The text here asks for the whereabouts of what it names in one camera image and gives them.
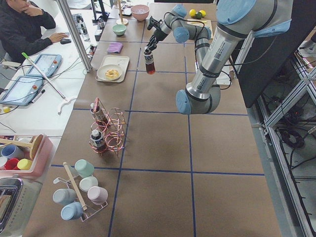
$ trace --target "tablet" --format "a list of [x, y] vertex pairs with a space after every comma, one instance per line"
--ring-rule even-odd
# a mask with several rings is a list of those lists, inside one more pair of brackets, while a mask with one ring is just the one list
[[34, 99], [42, 85], [41, 77], [19, 76], [0, 99], [0, 104], [26, 106]]
[[[40, 70], [49, 78], [58, 69], [61, 63], [60, 54], [40, 54], [34, 63], [40, 68]], [[39, 71], [31, 66], [29, 71], [26, 73], [27, 76], [38, 76], [41, 77]]]

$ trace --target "brown table surface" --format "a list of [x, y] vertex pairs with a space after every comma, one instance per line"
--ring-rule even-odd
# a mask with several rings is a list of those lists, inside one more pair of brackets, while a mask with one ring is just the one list
[[[153, 3], [156, 19], [173, 3]], [[216, 26], [215, 5], [204, 9]], [[120, 41], [130, 58], [121, 83], [86, 75], [24, 237], [279, 237], [281, 236], [239, 84], [223, 90], [212, 114], [177, 112], [175, 94], [195, 73], [194, 44], [170, 35], [154, 51], [156, 73], [145, 71], [142, 50], [151, 32], [129, 19], [117, 37], [109, 20], [92, 64], [100, 66], [109, 43]], [[116, 156], [94, 153], [88, 144], [93, 122], [89, 105], [99, 97], [107, 110], [119, 107], [127, 121], [125, 149]], [[95, 167], [109, 205], [85, 222], [64, 221], [52, 195], [66, 178], [64, 161], [86, 159]], [[83, 197], [88, 204], [86, 194]]]

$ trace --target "yellow cup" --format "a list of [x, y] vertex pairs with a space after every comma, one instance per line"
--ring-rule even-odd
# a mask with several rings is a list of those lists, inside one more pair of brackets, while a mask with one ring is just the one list
[[18, 162], [18, 168], [20, 170], [29, 170], [31, 168], [31, 165], [32, 165], [32, 161], [29, 160], [29, 159], [21, 159], [19, 162]]

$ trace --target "purple cloth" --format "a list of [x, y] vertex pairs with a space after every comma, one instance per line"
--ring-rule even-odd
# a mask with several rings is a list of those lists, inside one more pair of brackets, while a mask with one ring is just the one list
[[108, 53], [120, 53], [121, 49], [123, 48], [123, 44], [119, 42], [110, 43], [107, 52]]

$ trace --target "keyboard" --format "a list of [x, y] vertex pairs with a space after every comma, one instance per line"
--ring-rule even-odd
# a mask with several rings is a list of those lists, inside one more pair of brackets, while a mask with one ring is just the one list
[[77, 16], [81, 16], [82, 17], [82, 15], [80, 13], [72, 14], [75, 26], [77, 28], [78, 33], [80, 34], [80, 25], [78, 25]]

